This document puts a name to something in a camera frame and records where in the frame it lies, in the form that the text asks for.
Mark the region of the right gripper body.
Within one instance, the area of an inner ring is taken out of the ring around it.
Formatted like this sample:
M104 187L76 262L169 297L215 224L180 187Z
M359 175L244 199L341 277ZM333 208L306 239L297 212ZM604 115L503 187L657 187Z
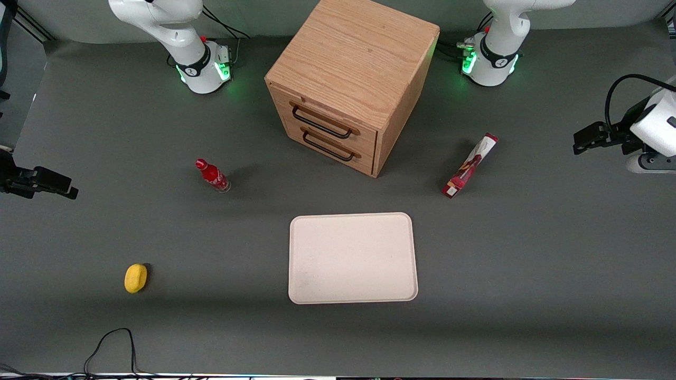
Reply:
M34 170L18 167L10 152L1 152L1 192L32 199Z

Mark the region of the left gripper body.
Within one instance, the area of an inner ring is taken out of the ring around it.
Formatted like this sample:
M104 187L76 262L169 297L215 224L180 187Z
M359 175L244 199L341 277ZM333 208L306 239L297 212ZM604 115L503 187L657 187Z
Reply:
M675 154L674 91L662 89L625 111L613 123L611 145L623 145L625 155L649 147L666 158Z

